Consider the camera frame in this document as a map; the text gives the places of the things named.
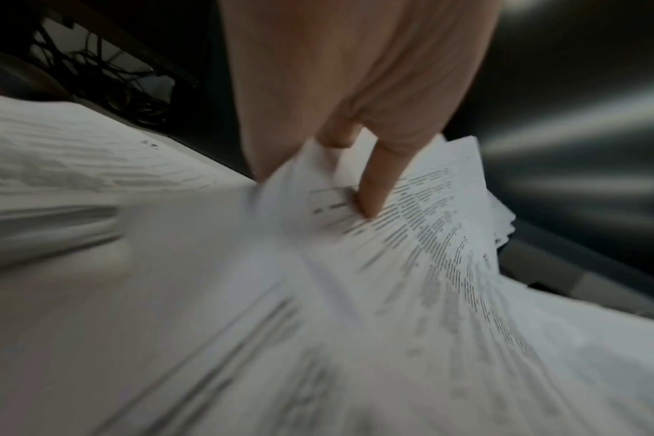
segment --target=paper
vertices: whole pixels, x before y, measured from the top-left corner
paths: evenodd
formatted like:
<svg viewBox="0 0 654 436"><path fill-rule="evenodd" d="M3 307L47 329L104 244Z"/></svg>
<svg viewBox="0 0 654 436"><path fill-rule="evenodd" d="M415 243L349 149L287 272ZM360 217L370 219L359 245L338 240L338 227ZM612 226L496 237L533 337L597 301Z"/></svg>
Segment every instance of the paper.
<svg viewBox="0 0 654 436"><path fill-rule="evenodd" d="M256 189L172 149L137 159L140 133L81 114L93 155L159 183L122 185L18 139L46 124L66 145L71 105L0 102L0 210L114 206L120 229L0 274L0 435L654 435L654 322L497 273L514 217L475 139L437 138L365 221L369 132L336 166L306 144ZM182 192L121 195L162 190Z"/></svg>

